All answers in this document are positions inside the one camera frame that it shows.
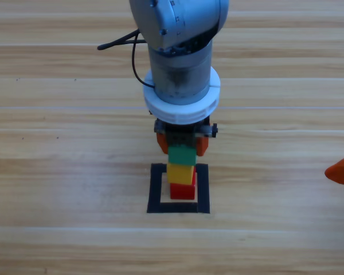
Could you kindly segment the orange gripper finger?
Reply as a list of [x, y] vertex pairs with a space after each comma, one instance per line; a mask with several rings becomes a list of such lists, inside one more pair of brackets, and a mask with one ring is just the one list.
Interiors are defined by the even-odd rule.
[[336, 183], [344, 185], [344, 158], [327, 168], [325, 170], [325, 176]]

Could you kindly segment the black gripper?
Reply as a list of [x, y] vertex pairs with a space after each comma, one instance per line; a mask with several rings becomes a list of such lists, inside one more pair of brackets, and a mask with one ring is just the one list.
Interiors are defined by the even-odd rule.
[[196, 123], [181, 125], [156, 119], [154, 132], [164, 154], [168, 154], [169, 147], [185, 146], [196, 148], [197, 156], [204, 156], [209, 146], [209, 138], [215, 138], [218, 133], [218, 125], [211, 123], [209, 116]]

